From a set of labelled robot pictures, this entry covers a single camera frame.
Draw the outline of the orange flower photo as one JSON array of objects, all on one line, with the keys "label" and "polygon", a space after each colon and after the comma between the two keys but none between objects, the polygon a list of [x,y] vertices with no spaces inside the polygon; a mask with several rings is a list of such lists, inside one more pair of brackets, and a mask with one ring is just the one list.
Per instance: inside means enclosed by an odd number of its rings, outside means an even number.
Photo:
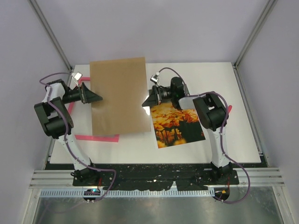
[{"label": "orange flower photo", "polygon": [[205,140],[194,109],[178,110],[171,102],[150,108],[158,148]]}]

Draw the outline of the brown frame backing board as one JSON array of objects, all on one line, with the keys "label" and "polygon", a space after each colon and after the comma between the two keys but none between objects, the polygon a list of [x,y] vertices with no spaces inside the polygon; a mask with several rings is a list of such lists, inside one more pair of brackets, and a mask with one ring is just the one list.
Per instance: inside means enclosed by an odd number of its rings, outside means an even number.
[{"label": "brown frame backing board", "polygon": [[150,116],[142,107],[148,95],[145,58],[91,62],[90,87],[103,98],[92,103],[93,135],[150,131]]}]

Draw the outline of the pink wooden photo frame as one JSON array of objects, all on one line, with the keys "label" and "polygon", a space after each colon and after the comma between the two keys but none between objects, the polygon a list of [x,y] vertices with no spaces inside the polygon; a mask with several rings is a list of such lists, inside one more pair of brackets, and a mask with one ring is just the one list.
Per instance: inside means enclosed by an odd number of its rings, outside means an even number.
[{"label": "pink wooden photo frame", "polygon": [[[90,82],[90,77],[82,77],[78,80],[78,84],[82,84],[84,81]],[[74,102],[70,103],[68,106],[68,112],[71,114],[73,108],[74,108]],[[93,135],[80,135],[76,134],[75,138],[77,140],[89,140],[89,141],[98,141],[98,142],[119,142],[119,135],[110,135],[110,136],[93,136]]]}]

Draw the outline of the red handled screwdriver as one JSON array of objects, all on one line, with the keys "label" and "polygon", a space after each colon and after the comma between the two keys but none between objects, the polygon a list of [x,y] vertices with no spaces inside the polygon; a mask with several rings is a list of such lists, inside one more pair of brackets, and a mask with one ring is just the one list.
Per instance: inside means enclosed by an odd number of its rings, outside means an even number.
[{"label": "red handled screwdriver", "polygon": [[233,108],[232,105],[228,106],[228,113],[230,113],[232,111],[232,108]]}]

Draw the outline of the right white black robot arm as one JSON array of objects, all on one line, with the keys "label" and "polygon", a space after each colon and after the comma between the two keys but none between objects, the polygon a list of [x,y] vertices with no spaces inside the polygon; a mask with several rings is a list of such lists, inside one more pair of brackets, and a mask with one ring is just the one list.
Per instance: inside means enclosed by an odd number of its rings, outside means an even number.
[{"label": "right white black robot arm", "polygon": [[217,183],[227,183],[233,173],[233,166],[227,154],[226,125],[229,114],[224,97],[214,91],[190,95],[180,77],[173,77],[169,87],[159,84],[158,74],[150,78],[153,83],[149,96],[142,106],[152,107],[170,100],[178,110],[196,110],[201,126],[206,129],[211,150],[211,179]]}]

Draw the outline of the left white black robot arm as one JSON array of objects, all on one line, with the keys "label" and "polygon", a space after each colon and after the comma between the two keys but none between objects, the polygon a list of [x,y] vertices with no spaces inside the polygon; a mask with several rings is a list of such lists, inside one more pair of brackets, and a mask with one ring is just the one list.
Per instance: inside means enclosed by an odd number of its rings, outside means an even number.
[{"label": "left white black robot arm", "polygon": [[100,174],[78,144],[72,132],[74,123],[65,105],[77,101],[89,104],[102,101],[103,98],[89,90],[84,83],[71,89],[62,79],[46,83],[45,90],[44,100],[34,105],[43,131],[70,153],[74,165],[74,171],[71,172],[73,185],[96,185],[100,180]]}]

